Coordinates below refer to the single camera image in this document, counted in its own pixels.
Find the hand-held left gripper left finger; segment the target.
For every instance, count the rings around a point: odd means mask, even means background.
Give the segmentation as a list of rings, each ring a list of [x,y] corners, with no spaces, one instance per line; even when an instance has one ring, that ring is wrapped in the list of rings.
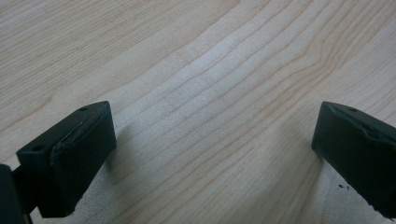
[[[116,145],[107,101],[62,119],[17,152],[23,207],[42,217],[69,216]]]

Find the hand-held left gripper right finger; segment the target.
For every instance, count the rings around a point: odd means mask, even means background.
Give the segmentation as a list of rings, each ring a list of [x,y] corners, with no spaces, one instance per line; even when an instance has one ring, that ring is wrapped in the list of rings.
[[[324,102],[311,147],[375,211],[396,218],[396,128],[356,108]]]

